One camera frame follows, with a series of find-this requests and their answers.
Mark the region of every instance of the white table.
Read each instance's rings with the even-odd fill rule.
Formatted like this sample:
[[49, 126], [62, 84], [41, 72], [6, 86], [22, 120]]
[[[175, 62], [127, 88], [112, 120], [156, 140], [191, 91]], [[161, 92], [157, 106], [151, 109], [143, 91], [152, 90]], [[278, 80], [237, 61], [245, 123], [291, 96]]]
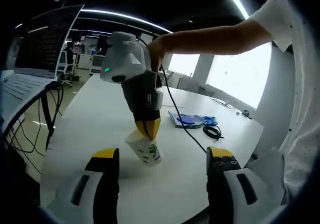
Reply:
[[[42, 165], [40, 198], [48, 205], [55, 190], [75, 171], [84, 169], [91, 156], [109, 147], [120, 148], [120, 192], [117, 205], [121, 223], [182, 223], [208, 206], [206, 154], [184, 132], [174, 128], [168, 110], [175, 111], [164, 89], [157, 145], [162, 162], [145, 167], [125, 143], [136, 129], [120, 85], [102, 82], [93, 75], [74, 97], [56, 123]], [[202, 129], [190, 133], [206, 148], [231, 151], [244, 167], [255, 149], [263, 127], [237, 116], [207, 96], [170, 89], [183, 114], [213, 115], [225, 139], [214, 141]]]

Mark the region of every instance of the white paper cup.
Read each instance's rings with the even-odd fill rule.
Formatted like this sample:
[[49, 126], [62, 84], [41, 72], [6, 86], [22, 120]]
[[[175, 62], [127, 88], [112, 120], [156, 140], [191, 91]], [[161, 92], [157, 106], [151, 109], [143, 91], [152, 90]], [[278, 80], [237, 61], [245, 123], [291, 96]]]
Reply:
[[132, 132], [125, 140], [137, 157], [147, 166], [158, 165], [162, 161], [162, 153], [155, 140], [143, 136], [139, 130]]

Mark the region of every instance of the person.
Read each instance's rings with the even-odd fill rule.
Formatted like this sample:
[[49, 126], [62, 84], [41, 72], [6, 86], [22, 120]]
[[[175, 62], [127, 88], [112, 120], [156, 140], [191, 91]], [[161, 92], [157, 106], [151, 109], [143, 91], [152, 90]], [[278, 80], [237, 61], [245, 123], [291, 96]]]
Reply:
[[67, 47], [63, 51], [66, 51], [67, 63], [68, 63], [68, 65], [70, 65], [73, 63], [73, 57], [74, 57], [73, 42], [68, 42], [66, 46]]
[[270, 41], [284, 52], [292, 44], [296, 70], [294, 108], [289, 132], [279, 149], [284, 157], [283, 183], [289, 199], [306, 181], [320, 143], [319, 36], [314, 33], [309, 19], [294, 2], [267, 0], [238, 25], [167, 34], [147, 46], [151, 67], [158, 71], [167, 53], [236, 55]]

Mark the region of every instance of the laptop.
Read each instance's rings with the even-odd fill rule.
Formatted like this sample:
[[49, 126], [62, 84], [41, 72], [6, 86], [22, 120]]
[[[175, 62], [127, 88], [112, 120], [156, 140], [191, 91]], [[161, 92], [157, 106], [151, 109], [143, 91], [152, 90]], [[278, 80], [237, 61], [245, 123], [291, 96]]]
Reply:
[[30, 21], [14, 71], [4, 71], [0, 80], [2, 133], [28, 101], [57, 80], [62, 48], [82, 8], [83, 5], [56, 9]]

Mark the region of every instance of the ceiling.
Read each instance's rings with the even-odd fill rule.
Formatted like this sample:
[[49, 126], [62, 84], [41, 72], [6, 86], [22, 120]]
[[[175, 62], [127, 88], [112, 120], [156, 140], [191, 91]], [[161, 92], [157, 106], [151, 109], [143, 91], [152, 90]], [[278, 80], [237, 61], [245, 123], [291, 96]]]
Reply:
[[[241, 0], [248, 13], [266, 0]], [[13, 25], [26, 23], [47, 10], [58, 8], [53, 0], [25, 0], [13, 18]], [[65, 6], [85, 4], [85, 9], [106, 10], [137, 17], [172, 32], [221, 25], [235, 25], [243, 16], [232, 0], [67, 0]], [[138, 35], [141, 32], [162, 35], [167, 33], [150, 25], [117, 16], [81, 12], [73, 29], [103, 32], [124, 31]], [[20, 34], [23, 28], [16, 31]]]

